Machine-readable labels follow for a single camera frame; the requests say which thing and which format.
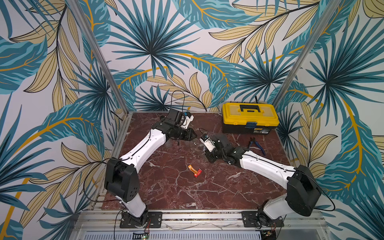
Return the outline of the red bottle label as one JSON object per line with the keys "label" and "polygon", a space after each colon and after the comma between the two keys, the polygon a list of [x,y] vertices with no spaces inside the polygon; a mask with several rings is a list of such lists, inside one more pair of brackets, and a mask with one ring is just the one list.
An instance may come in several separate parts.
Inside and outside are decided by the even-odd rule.
{"label": "red bottle label", "polygon": [[199,169],[199,170],[194,170],[194,177],[197,178],[200,174],[202,173],[202,170]]}

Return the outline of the orange bottle label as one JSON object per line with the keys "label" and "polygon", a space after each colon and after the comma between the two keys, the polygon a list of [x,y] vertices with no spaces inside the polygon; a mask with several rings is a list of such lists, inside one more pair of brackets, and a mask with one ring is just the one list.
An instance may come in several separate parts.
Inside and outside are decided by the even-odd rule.
{"label": "orange bottle label", "polygon": [[188,168],[189,168],[189,170],[192,171],[194,174],[196,174],[196,173],[198,172],[197,170],[195,170],[195,169],[192,167],[192,165],[189,165]]}

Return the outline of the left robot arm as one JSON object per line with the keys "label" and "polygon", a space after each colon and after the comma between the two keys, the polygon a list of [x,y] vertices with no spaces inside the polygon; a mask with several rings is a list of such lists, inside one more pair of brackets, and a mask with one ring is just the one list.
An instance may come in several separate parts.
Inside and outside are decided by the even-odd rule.
{"label": "left robot arm", "polygon": [[194,120],[190,112],[169,110],[153,124],[148,134],[128,153],[108,160],[104,188],[122,202],[129,217],[138,225],[146,223],[148,207],[139,190],[139,172],[149,157],[168,140],[192,141],[197,138],[189,126]]}

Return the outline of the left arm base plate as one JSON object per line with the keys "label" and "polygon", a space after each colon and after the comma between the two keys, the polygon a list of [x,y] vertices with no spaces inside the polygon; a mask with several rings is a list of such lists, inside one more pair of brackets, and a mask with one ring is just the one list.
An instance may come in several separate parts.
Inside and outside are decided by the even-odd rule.
{"label": "left arm base plate", "polygon": [[144,212],[141,217],[134,217],[128,212],[122,213],[120,223],[121,229],[134,229],[149,227],[150,229],[160,229],[162,226],[162,212]]}

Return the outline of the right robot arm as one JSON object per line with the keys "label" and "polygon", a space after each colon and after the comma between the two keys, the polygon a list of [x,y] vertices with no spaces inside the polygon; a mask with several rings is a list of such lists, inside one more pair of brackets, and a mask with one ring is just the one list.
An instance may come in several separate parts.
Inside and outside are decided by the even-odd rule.
{"label": "right robot arm", "polygon": [[265,201],[258,208],[255,221],[261,226],[269,226],[280,217],[296,213],[309,217],[322,194],[315,177],[303,165],[292,167],[262,157],[243,147],[234,147],[225,135],[200,137],[205,146],[205,155],[210,163],[223,160],[225,163],[252,171],[286,190],[286,193]]}

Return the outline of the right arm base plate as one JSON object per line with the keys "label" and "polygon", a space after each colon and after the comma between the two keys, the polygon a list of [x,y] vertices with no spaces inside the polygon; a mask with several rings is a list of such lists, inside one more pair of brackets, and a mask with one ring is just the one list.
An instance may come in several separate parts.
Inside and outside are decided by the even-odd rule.
{"label": "right arm base plate", "polygon": [[279,228],[284,226],[282,217],[275,220],[270,219],[267,215],[258,211],[242,211],[243,225],[245,228]]}

